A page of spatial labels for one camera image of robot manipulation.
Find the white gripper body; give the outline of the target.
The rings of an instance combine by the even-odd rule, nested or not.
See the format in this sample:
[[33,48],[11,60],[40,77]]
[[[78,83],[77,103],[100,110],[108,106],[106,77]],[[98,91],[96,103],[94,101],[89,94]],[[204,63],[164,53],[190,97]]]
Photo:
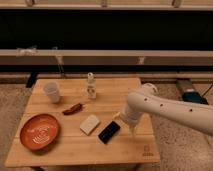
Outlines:
[[114,115],[114,118],[120,119],[122,122],[124,122],[129,127],[130,133],[134,134],[142,114],[143,111],[135,110],[129,105],[126,105],[121,111]]

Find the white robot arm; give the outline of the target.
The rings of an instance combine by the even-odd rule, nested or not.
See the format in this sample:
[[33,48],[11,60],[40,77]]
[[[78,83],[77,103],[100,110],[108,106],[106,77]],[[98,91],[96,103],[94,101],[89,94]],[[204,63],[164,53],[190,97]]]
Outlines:
[[130,92],[124,108],[116,117],[134,132],[143,113],[159,115],[213,136],[213,106],[161,98],[157,87],[151,83],[142,84],[140,88]]

